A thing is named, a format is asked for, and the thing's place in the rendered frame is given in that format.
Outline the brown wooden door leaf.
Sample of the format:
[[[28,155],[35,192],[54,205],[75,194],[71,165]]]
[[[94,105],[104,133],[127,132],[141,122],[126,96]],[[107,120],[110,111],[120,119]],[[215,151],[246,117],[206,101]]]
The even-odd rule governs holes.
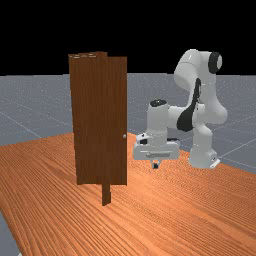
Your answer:
[[[69,57],[79,184],[127,183],[127,59],[105,52]]]

